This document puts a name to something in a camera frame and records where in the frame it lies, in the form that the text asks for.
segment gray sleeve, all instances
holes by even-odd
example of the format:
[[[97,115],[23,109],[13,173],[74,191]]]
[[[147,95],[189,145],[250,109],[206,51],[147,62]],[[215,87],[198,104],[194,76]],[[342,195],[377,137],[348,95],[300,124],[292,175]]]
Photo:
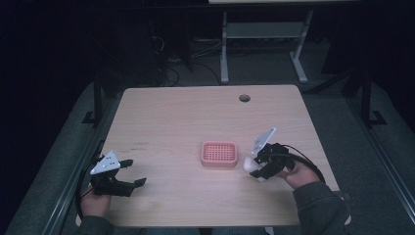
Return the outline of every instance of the gray sleeve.
[[[348,206],[325,183],[306,184],[293,194],[303,235],[346,234]]]
[[[85,216],[76,231],[76,235],[112,235],[114,226],[98,216]]]

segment wooden table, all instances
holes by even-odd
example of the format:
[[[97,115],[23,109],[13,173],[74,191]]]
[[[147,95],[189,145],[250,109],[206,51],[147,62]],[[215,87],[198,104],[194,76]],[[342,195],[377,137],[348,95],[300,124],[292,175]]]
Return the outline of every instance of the wooden table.
[[[249,102],[241,102],[241,95]],[[103,154],[134,160],[118,180],[147,177],[130,198],[113,197],[118,226],[275,226],[299,224],[292,189],[280,178],[258,182],[242,168],[254,138],[298,148],[339,190],[302,97],[294,85],[137,88],[124,92]],[[201,164],[205,141],[233,141],[234,168]]]

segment cable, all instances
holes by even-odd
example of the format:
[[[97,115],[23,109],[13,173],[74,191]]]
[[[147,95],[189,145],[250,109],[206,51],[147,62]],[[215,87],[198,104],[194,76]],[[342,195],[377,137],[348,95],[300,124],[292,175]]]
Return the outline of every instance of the cable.
[[[214,72],[214,70],[211,67],[209,67],[207,65],[204,65],[204,64],[201,64],[201,63],[197,63],[197,62],[192,62],[192,64],[198,65],[198,66],[201,66],[201,67],[205,67],[206,69],[210,70],[213,73],[214,77],[216,78],[216,81],[219,84],[219,86],[222,85],[222,83],[220,82],[219,77],[216,75],[216,72]]]
[[[200,43],[200,44],[204,44],[204,45],[211,45],[211,44],[215,44],[217,42],[220,42],[220,39],[194,39],[193,40],[195,43]]]
[[[215,49],[216,49],[217,47],[221,46],[221,45],[222,45],[222,41],[219,41],[219,43],[217,43],[215,46],[213,46],[213,47],[211,47],[211,48],[208,48],[208,49],[206,49],[206,50],[203,50],[203,51],[201,51],[201,52],[195,53],[194,55],[192,55],[192,56],[191,56],[191,58],[198,58],[198,57],[205,56],[205,55],[207,55],[207,54],[210,54],[210,53],[216,52],[217,50],[215,50]]]
[[[92,159],[91,162],[89,162],[88,166],[86,168],[84,168],[79,174],[79,178],[78,178],[78,181],[76,183],[76,190],[75,190],[75,207],[76,207],[76,211],[79,215],[79,218],[81,220],[83,218],[83,213],[82,213],[82,208],[80,207],[80,201],[83,197],[85,197],[86,194],[88,194],[92,190],[91,189],[88,192],[86,192],[85,194],[83,194],[82,196],[80,196],[80,190],[82,188],[83,179],[85,178],[85,174],[86,174],[86,171],[88,170],[88,168],[91,167],[91,165],[96,164],[97,162],[99,162],[102,158],[103,157],[98,158],[98,159]]]
[[[255,54],[254,48],[253,48],[252,45],[249,45],[247,43],[243,43],[241,40],[238,40],[236,42],[237,43],[229,46],[229,51],[228,51],[228,56],[229,57],[247,57],[247,56]],[[232,47],[236,48],[237,51],[236,52],[231,52]],[[245,50],[244,47],[248,48],[248,52],[244,53],[244,50]]]
[[[307,166],[308,168],[310,168],[312,171],[314,171],[314,173],[317,174],[320,181],[322,181],[323,183],[326,183],[326,179],[324,178],[323,173],[320,171],[320,169],[317,167],[317,165],[315,165],[309,159],[304,159],[304,158],[302,158],[300,156],[297,156],[297,155],[294,155],[294,154],[288,154],[288,155],[285,155],[285,154],[271,154],[268,157],[286,158],[286,159],[290,159],[290,160],[300,162],[300,163],[304,164],[305,166]]]
[[[281,145],[281,146],[287,147],[287,148],[290,148],[290,149],[296,151],[297,153],[299,153],[300,155],[302,155],[305,159],[307,159],[307,160],[309,160],[311,162],[311,159],[309,159],[306,155],[304,155],[302,152],[300,152],[298,149],[294,148],[293,146],[290,146],[290,145]]]
[[[169,79],[168,79],[168,76],[165,74],[165,80],[167,81],[168,86],[173,87],[173,86],[175,86],[175,85],[179,84],[179,80],[180,80],[180,74],[179,74],[179,72],[178,72],[177,70],[175,70],[175,69],[170,68],[170,67],[167,67],[166,69],[167,69],[167,70],[171,70],[171,71],[173,71],[173,72],[174,72],[174,73],[176,73],[176,75],[177,75],[176,80],[175,80],[175,81],[173,81],[173,84],[172,84],[172,85],[170,85],[170,84],[169,84],[169,82],[170,82],[170,81],[172,81],[172,80],[169,80]]]
[[[157,54],[158,54],[159,52],[161,52],[161,51],[162,51],[162,49],[164,49],[164,46],[165,46],[164,40],[162,40],[162,38],[161,38],[161,37],[157,37],[157,36],[153,36],[152,38],[153,38],[153,39],[158,39],[159,41],[161,41],[161,48],[160,48],[160,50],[155,52],[155,53],[157,53]]]

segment black cable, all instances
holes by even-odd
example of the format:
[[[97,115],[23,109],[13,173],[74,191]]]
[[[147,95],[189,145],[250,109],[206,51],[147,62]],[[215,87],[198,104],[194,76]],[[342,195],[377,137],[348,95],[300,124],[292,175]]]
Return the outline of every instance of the black cable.
[[[217,43],[213,47],[207,48],[203,51],[200,51],[200,52],[197,52],[197,53],[191,55],[191,58],[198,58],[198,57],[206,56],[206,55],[214,53],[214,52],[219,52],[221,50],[221,45],[222,45],[222,42]]]
[[[290,149],[296,151],[297,153],[299,153],[300,155],[302,155],[305,159],[307,159],[307,160],[309,160],[311,162],[311,159],[309,159],[306,155],[304,155],[302,152],[300,152],[298,149],[294,148],[293,146],[290,146],[290,145],[281,145],[281,146],[287,147],[287,148],[290,148]]]
[[[233,45],[229,45],[227,55],[229,57],[235,57],[235,58],[242,58],[242,57],[247,57],[247,56],[250,56],[250,55],[254,55],[255,51],[254,51],[253,46],[249,45],[247,43],[244,43],[244,42],[245,41],[239,40],[239,41],[235,41],[235,43],[233,43]],[[238,45],[237,51],[236,52],[231,52],[231,49],[232,49],[232,47],[235,47],[235,44]]]
[[[210,46],[210,45],[217,44],[217,42],[220,42],[220,39],[212,39],[212,40],[209,40],[209,41],[193,40],[192,42],[199,43],[199,44],[206,45],[206,46]]]
[[[94,190],[94,188],[90,188],[88,191],[86,191],[81,197],[80,199],[83,199],[83,197],[85,197],[87,194],[89,194],[89,192],[91,192],[92,190]]]
[[[81,220],[82,220],[82,218],[83,218],[83,213],[82,213],[82,208],[80,207],[80,201],[82,200],[82,198],[83,198],[86,194],[88,194],[89,192],[91,192],[91,190],[93,189],[93,188],[92,188],[91,190],[89,190],[88,192],[86,192],[85,194],[83,194],[82,196],[80,196],[80,191],[81,191],[81,188],[82,188],[83,179],[85,178],[86,171],[88,170],[88,168],[89,168],[89,167],[91,167],[91,165],[96,164],[97,162],[99,162],[102,158],[103,158],[103,157],[98,158],[98,159],[92,159],[92,160],[91,160],[91,162],[89,162],[88,166],[87,166],[87,167],[85,167],[85,168],[84,168],[84,169],[80,172],[80,174],[79,174],[79,178],[78,178],[78,181],[77,181],[77,183],[76,183],[76,190],[75,190],[75,207],[76,207],[76,211],[77,211],[77,213],[78,213],[78,215],[79,215],[79,218],[80,218]]]
[[[170,85],[170,84],[169,84],[169,82],[170,82],[171,80],[169,80],[169,79],[168,79],[168,76],[167,76],[167,75],[165,76],[165,79],[167,80],[168,85],[169,85],[170,87],[173,87],[173,86],[175,86],[175,85],[179,84],[179,80],[180,80],[180,74],[179,74],[179,72],[178,72],[177,70],[173,69],[173,68],[170,68],[170,67],[167,67],[166,69],[167,69],[167,70],[171,70],[171,71],[173,71],[173,72],[174,72],[174,73],[176,73],[176,75],[177,75],[177,78],[176,78],[176,80],[173,82],[173,84],[172,84],[172,85]]]
[[[201,63],[196,63],[196,62],[192,62],[192,64],[202,66],[202,67],[205,67],[206,69],[210,70],[213,73],[214,77],[216,77],[216,81],[219,84],[219,86],[222,85],[222,83],[220,82],[219,77],[216,75],[216,72],[214,72],[214,70],[211,67],[209,67],[207,65],[204,65],[204,64],[201,64]]]
[[[315,174],[317,174],[318,178],[320,179],[320,181],[322,181],[323,183],[326,183],[326,179],[324,178],[323,173],[320,171],[320,169],[317,167],[317,165],[315,165],[311,160],[309,159],[304,159],[300,156],[294,155],[294,154],[288,154],[288,155],[283,155],[283,154],[271,154],[269,155],[269,157],[276,157],[276,158],[287,158],[290,160],[294,160],[297,162],[300,162],[302,164],[304,164],[305,166],[307,166],[308,168],[310,168],[312,171],[314,171]]]

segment red basket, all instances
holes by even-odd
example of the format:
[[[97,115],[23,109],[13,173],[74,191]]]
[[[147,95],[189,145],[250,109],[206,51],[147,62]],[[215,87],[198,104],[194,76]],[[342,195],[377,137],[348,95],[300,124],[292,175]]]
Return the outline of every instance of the red basket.
[[[212,167],[234,167],[237,148],[233,142],[207,141],[202,147],[202,165]]]

